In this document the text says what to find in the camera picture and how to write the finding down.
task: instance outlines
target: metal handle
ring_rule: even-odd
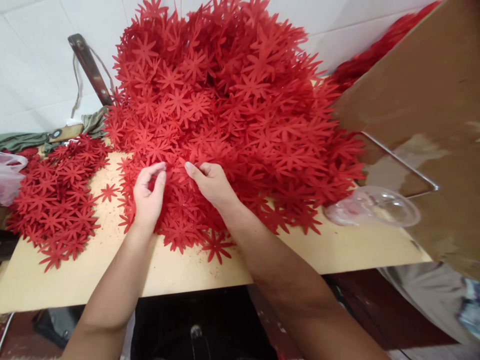
[[[104,79],[100,74],[99,68],[95,63],[95,59],[92,56],[84,37],[80,34],[71,35],[68,37],[68,43],[83,68],[86,77],[90,81],[91,86],[95,90],[96,95],[100,99],[102,106],[112,105],[112,98],[109,95],[109,90],[105,85]]]
[[[435,191],[438,191],[440,189],[440,186],[433,182],[431,179],[429,179],[427,176],[425,176],[423,173],[421,173],[420,171],[418,171],[417,169],[415,169],[414,167],[411,167],[409,164],[407,164],[405,161],[403,161],[400,157],[398,157],[397,155],[395,155],[388,147],[386,147],[385,145],[383,145],[380,141],[378,141],[376,138],[374,138],[372,135],[370,135],[369,133],[365,132],[365,131],[359,131],[357,132],[357,134],[359,135],[363,135],[364,137],[366,137],[367,139],[369,139],[372,143],[374,143],[375,145],[377,145],[379,148],[381,148],[384,152],[386,152],[388,155],[390,155],[395,161],[397,161],[398,163],[400,163],[403,167],[405,167],[406,169],[410,170],[412,173],[414,173],[415,175],[417,175],[418,177],[420,177],[421,179],[423,179],[431,188],[431,190],[429,191],[423,191],[423,192],[419,192],[419,193],[416,193],[416,194],[413,194],[413,195],[410,195],[410,196],[406,196],[406,198],[415,198],[417,196],[420,196],[420,195],[425,195],[425,194],[429,194],[429,193],[432,193],[432,192],[435,192]]]

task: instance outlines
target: clear plastic container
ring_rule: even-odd
[[[418,224],[419,209],[395,191],[379,186],[362,186],[334,205],[323,209],[326,218],[342,225],[388,224],[406,228]]]

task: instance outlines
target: hand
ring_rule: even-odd
[[[167,179],[165,170],[165,163],[158,162],[152,166],[144,167],[140,171],[133,188],[136,208],[135,224],[155,227],[164,201],[165,181]],[[155,187],[153,191],[150,191],[149,182],[154,175],[156,175]]]
[[[187,161],[185,169],[188,176],[198,185],[201,194],[217,210],[239,201],[220,165],[204,162],[198,169]]]

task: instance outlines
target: table surface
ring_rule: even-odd
[[[119,184],[117,163],[125,154],[110,154],[110,165],[95,174],[90,186],[94,196],[107,184]],[[63,261],[59,269],[44,273],[45,257],[31,243],[19,241],[10,262],[0,267],[0,314],[85,304],[124,238],[124,227],[117,207],[99,202],[96,208],[100,229],[90,238],[85,252],[76,261]],[[305,259],[318,273],[347,271],[432,261],[403,229],[386,225],[360,227],[337,226],[319,213],[316,217],[322,235],[301,228],[290,228],[280,238]],[[164,247],[162,236],[155,235],[154,247],[142,296],[182,293],[250,284],[252,278],[238,250],[228,251],[232,259],[220,265],[216,258],[208,263],[208,252],[200,247],[187,249],[183,255]]]

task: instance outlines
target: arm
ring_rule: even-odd
[[[221,214],[253,281],[305,359],[389,359],[322,277],[239,201],[219,165],[204,163],[201,171],[190,163],[185,167]]]
[[[148,184],[158,175],[153,191]],[[165,163],[142,169],[133,190],[135,222],[93,291],[62,359],[119,359],[125,331],[147,276],[150,237],[162,209]]]

